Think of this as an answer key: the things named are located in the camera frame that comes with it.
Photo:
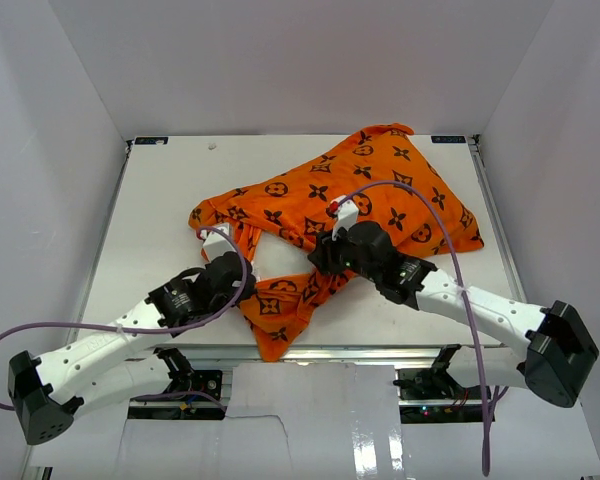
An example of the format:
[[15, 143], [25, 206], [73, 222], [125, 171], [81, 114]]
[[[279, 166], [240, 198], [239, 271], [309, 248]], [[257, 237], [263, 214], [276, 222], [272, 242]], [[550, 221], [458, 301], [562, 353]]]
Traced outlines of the orange patterned pillowcase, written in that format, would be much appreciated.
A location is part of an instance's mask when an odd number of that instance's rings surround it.
[[[308, 254], [333, 228], [329, 204], [352, 195], [359, 220], [378, 223], [402, 253], [416, 257], [483, 248], [474, 214], [452, 192], [401, 124], [369, 126], [321, 156], [261, 183], [202, 200], [189, 216], [193, 229], [229, 223], [247, 260], [263, 232]], [[279, 360], [309, 326], [314, 311], [342, 290], [352, 274], [310, 274], [258, 280], [240, 310], [260, 356]]]

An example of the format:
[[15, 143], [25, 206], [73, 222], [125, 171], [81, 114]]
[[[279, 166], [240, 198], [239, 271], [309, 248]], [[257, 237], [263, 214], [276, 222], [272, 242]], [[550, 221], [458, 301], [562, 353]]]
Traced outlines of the white pillow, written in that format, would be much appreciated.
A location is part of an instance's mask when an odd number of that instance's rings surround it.
[[310, 274], [313, 270], [304, 250], [266, 232], [257, 242], [252, 265], [260, 280]]

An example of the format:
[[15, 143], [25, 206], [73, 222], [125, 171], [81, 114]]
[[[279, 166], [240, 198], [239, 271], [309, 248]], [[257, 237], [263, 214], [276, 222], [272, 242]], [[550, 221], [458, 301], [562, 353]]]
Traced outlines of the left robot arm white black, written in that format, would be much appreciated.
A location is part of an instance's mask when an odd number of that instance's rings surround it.
[[26, 443], [49, 442], [76, 419], [111, 404], [197, 395], [204, 386], [199, 375], [165, 342], [254, 292], [250, 263], [226, 252], [181, 272], [88, 336], [40, 355], [16, 354], [9, 361], [8, 393]]

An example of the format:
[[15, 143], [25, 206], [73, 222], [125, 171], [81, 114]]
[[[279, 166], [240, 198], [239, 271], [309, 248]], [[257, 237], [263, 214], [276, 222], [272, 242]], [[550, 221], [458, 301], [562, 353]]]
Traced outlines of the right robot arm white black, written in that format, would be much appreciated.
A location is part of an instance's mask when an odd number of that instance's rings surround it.
[[435, 369], [432, 388], [443, 398], [486, 383], [526, 388], [549, 404], [571, 408], [599, 358], [571, 304], [526, 304], [461, 287], [433, 263], [400, 252], [375, 222], [319, 234], [308, 258], [323, 274], [353, 272], [392, 303], [474, 327], [500, 342], [500, 347], [485, 350], [461, 347]]

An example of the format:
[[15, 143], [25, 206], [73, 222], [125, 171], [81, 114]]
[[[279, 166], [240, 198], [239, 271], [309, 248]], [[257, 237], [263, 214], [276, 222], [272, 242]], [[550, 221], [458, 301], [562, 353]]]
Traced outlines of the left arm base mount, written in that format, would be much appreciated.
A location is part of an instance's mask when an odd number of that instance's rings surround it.
[[186, 407], [196, 401], [207, 401], [220, 409], [223, 372], [218, 369], [196, 369], [177, 348], [155, 349], [153, 358], [167, 368], [169, 383], [160, 393], [147, 393], [133, 397], [137, 402], [178, 400]]

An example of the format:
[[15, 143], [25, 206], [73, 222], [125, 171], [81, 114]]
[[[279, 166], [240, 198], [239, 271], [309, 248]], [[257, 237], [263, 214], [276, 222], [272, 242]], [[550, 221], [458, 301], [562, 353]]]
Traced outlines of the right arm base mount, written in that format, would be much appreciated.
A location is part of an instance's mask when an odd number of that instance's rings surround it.
[[479, 387], [462, 387], [448, 372], [459, 350], [459, 345], [447, 346], [431, 366], [397, 370], [393, 385], [398, 390], [403, 425], [482, 422]]

